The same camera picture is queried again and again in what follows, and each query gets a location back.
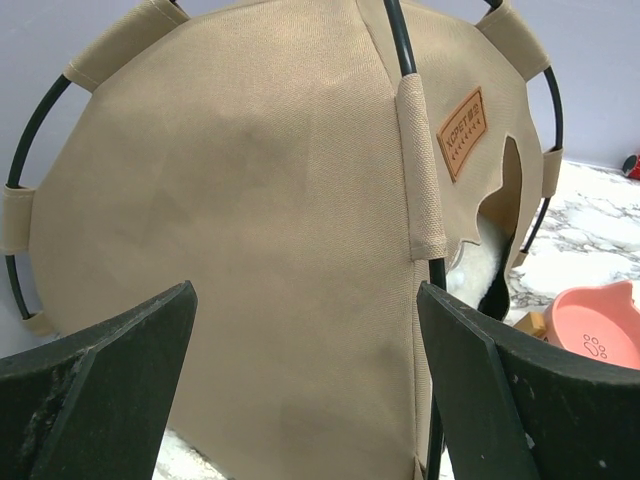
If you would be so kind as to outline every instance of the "red can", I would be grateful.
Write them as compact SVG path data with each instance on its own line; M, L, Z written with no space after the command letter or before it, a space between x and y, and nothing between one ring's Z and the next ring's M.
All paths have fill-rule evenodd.
M640 180L640 158L638 155L631 155L622 165L622 173L625 177Z

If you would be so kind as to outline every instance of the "logo tag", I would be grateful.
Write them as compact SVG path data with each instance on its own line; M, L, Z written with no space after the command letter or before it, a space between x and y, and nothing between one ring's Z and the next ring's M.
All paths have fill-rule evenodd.
M438 130L438 143L455 183L473 148L487 133L482 89L476 88Z

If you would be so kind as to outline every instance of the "marble floor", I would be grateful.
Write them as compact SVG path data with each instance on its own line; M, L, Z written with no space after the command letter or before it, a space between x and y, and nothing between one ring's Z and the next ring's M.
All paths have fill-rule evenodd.
M544 310L563 290L634 281L640 290L640 182L617 172L565 164L558 193L529 258L510 278L508 323ZM454 478L447 455L441 479ZM153 480L224 480L168 431Z

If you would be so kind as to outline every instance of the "white wall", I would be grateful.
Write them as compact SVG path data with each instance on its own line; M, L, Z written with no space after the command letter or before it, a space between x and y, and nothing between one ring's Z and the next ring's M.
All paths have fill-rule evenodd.
M473 21L480 0L433 0L433 8ZM20 0L0 2L0 178L36 104L68 60L136 0ZM190 14L230 1L182 0ZM637 0L513 0L547 46L566 110L567 156L617 167L640 150L640 3ZM545 145L553 140L551 104L543 81L531 85L532 109ZM33 146L24 183L37 185L75 124L88 95L71 88ZM29 286L28 268L23 278ZM35 345L18 323L0 265L0 357Z

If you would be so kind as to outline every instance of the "beige pet tent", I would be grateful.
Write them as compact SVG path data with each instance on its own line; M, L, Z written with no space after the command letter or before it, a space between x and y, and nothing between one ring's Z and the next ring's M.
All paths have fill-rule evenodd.
M26 325L68 334L189 279L200 303L170 424L222 471L422 478L417 288L480 241L481 214L509 238L483 302L503 318L504 276L562 156L548 55L508 1L487 3L473 25L408 1L252 0L190 18L145 0L66 67L18 148L3 235ZM543 72L547 152L527 98ZM91 99L42 184L23 186L70 83Z

